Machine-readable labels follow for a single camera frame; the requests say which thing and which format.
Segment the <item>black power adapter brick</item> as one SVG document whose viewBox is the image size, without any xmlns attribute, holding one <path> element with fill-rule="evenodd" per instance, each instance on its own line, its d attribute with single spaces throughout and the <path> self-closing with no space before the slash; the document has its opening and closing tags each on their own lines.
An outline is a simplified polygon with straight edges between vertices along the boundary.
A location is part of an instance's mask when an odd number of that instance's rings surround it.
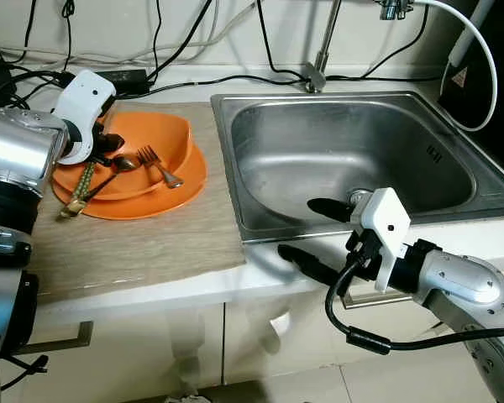
<svg viewBox="0 0 504 403">
<path fill-rule="evenodd" d="M 149 80 L 147 69 L 125 69 L 115 71 L 97 71 L 114 85 L 118 95 L 145 95 L 155 81 Z"/>
</svg>

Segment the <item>metal faucet pipe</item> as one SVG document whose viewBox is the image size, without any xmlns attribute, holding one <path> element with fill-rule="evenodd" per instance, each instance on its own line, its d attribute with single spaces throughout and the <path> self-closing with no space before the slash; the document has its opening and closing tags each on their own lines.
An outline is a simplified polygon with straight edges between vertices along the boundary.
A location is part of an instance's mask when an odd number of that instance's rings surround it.
<svg viewBox="0 0 504 403">
<path fill-rule="evenodd" d="M 343 0 L 332 0 L 332 4 L 330 4 L 328 20 L 326 20 L 324 26 L 323 37 L 321 39 L 321 45 L 318 47 L 316 60 L 309 65 L 311 70 L 308 73 L 309 83 L 306 87 L 306 91 L 309 93 L 321 92 L 326 86 L 326 83 L 328 83 L 325 70 L 326 65 L 328 65 L 330 42 L 332 42 L 333 32 L 335 31 L 342 2 Z"/>
</svg>

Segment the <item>metal fork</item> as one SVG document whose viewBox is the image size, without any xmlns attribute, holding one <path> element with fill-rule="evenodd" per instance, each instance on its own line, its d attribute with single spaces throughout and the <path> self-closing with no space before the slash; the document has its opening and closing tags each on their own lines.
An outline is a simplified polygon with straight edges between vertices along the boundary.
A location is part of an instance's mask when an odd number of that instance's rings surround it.
<svg viewBox="0 0 504 403">
<path fill-rule="evenodd" d="M 161 158 L 156 153 L 151 146 L 144 146 L 141 149 L 137 150 L 137 156 L 139 158 L 140 164 L 143 166 L 153 166 L 157 171 L 161 173 L 161 177 L 165 184 L 167 184 L 168 188 L 176 189 L 182 187 L 184 184 L 184 180 L 175 174 L 172 174 L 161 164 Z"/>
</svg>

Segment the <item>metal spoon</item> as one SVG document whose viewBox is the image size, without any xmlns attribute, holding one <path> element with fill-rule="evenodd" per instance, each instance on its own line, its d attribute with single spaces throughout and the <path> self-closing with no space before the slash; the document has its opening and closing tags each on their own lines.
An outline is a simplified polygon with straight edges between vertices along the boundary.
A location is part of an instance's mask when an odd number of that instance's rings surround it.
<svg viewBox="0 0 504 403">
<path fill-rule="evenodd" d="M 102 184 L 95 186 L 90 191 L 81 191 L 80 193 L 75 193 L 74 198 L 72 198 L 71 202 L 66 205 L 66 210 L 71 212 L 72 215 L 78 215 L 79 212 L 87 206 L 87 203 L 90 202 L 91 199 L 95 198 L 95 196 L 97 196 L 98 193 L 101 192 L 107 184 L 111 183 L 114 178 L 117 178 L 122 173 L 134 171 L 138 168 L 138 166 L 138 162 L 134 161 L 134 159 L 129 158 L 128 156 L 114 157 L 113 173 L 111 173 L 111 175 L 107 177 L 106 180 L 102 182 Z"/>
</svg>

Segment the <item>metal water valve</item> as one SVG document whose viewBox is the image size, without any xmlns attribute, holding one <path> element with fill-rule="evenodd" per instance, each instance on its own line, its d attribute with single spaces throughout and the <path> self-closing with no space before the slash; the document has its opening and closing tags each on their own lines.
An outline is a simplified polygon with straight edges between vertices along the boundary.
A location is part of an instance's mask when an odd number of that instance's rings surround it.
<svg viewBox="0 0 504 403">
<path fill-rule="evenodd" d="M 380 19 L 386 22 L 399 22 L 412 11 L 416 0 L 375 0 L 381 8 Z"/>
</svg>

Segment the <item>orange plastic bowl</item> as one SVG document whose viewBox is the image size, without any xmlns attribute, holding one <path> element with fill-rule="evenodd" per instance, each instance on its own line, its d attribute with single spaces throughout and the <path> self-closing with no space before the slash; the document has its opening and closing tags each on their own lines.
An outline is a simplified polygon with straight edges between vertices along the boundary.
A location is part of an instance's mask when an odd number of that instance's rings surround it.
<svg viewBox="0 0 504 403">
<path fill-rule="evenodd" d="M 188 161 L 193 143 L 191 124 L 179 116 L 156 112 L 115 112 L 113 131 L 125 139 L 125 145 L 115 151 L 118 156 L 137 159 L 137 150 L 151 146 L 161 158 L 161 164 L 176 175 L 176 170 Z M 153 166 L 140 166 L 122 173 L 107 184 L 95 199 L 118 201 L 156 191 L 165 184 L 161 173 Z"/>
</svg>

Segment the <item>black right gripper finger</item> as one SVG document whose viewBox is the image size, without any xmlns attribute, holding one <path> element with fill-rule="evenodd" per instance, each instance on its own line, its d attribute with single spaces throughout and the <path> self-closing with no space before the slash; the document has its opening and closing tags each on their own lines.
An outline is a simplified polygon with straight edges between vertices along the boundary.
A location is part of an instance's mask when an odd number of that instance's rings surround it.
<svg viewBox="0 0 504 403">
<path fill-rule="evenodd" d="M 287 244 L 280 244 L 276 246 L 276 252 L 285 261 L 291 262 L 299 269 L 306 277 L 309 279 L 316 280 L 318 283 L 323 285 L 335 285 L 337 280 L 343 277 L 343 272 L 348 269 L 350 258 L 345 258 L 344 264 L 341 265 L 340 270 L 332 268 L 327 264 L 323 264 L 321 260 L 318 260 L 314 254 L 306 252 L 306 250 L 299 249 Z"/>
<path fill-rule="evenodd" d="M 353 222 L 355 205 L 348 202 L 329 198 L 313 198 L 307 201 L 307 207 L 309 210 L 317 212 L 318 215 L 336 220 L 336 222 Z"/>
</svg>

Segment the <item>beige woodgrain counter mat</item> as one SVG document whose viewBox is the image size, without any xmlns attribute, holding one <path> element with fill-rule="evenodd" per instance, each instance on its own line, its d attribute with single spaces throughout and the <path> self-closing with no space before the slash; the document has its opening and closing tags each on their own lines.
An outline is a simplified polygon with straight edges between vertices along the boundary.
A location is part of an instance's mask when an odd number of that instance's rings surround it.
<svg viewBox="0 0 504 403">
<path fill-rule="evenodd" d="M 210 104 L 118 102 L 114 108 L 185 119 L 206 159 L 206 183 L 182 207 L 138 220 L 59 220 L 64 202 L 50 193 L 40 204 L 27 265 L 40 281 L 41 303 L 184 280 L 245 262 Z"/>
</svg>

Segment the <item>orange plastic plate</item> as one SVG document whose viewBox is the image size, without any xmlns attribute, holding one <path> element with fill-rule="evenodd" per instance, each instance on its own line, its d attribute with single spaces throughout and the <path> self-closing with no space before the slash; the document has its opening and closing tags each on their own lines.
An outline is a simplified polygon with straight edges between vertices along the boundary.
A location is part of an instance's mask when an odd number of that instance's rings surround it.
<svg viewBox="0 0 504 403">
<path fill-rule="evenodd" d="M 96 198 L 88 201 L 80 215 L 107 220 L 137 220 L 176 210 L 190 203 L 205 187 L 208 177 L 207 161 L 195 143 L 191 146 L 188 161 L 176 170 L 176 175 L 186 181 L 180 188 L 168 189 L 163 185 L 156 191 L 118 201 L 99 201 Z"/>
</svg>

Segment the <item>metal sink drain strainer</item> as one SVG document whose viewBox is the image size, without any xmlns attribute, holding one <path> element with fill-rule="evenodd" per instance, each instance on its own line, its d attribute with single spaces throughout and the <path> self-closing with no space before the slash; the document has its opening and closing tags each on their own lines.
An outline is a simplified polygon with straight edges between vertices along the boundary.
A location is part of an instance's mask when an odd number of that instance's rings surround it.
<svg viewBox="0 0 504 403">
<path fill-rule="evenodd" d="M 348 193 L 347 201 L 356 214 L 360 214 L 360 211 L 364 210 L 373 195 L 374 192 L 370 191 L 370 189 L 357 188 Z"/>
</svg>

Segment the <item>stainless steel sink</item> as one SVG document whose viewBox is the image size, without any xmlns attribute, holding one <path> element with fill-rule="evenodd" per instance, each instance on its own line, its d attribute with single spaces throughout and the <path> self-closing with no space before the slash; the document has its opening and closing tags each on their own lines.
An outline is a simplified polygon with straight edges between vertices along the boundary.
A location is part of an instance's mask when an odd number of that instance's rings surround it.
<svg viewBox="0 0 504 403">
<path fill-rule="evenodd" d="M 247 244 L 347 232 L 308 201 L 386 187 L 413 225 L 504 217 L 504 172 L 416 92 L 218 93 L 210 103 Z"/>
</svg>

